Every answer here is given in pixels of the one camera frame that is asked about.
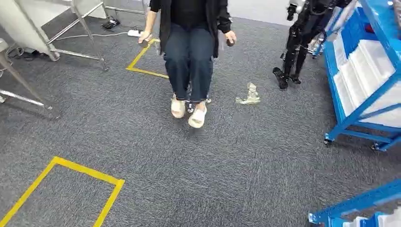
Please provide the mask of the person's right hand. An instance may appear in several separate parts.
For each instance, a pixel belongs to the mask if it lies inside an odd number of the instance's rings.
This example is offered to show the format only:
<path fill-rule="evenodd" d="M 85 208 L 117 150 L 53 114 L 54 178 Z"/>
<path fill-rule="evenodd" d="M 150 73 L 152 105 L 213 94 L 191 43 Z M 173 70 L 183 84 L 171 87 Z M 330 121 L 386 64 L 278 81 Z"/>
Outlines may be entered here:
<path fill-rule="evenodd" d="M 138 39 L 138 44 L 142 46 L 147 46 L 149 41 L 152 39 L 152 33 L 149 31 L 142 31 Z"/>

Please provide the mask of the person's left hand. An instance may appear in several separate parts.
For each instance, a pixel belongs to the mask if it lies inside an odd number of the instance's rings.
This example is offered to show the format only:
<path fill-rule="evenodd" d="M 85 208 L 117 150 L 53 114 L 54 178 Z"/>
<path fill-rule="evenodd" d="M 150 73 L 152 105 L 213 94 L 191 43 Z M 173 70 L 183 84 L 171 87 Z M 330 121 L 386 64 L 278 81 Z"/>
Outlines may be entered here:
<path fill-rule="evenodd" d="M 237 38 L 236 38 L 234 31 L 230 30 L 230 31 L 224 33 L 224 35 L 225 35 L 226 43 L 228 46 L 233 46 L 236 43 Z"/>

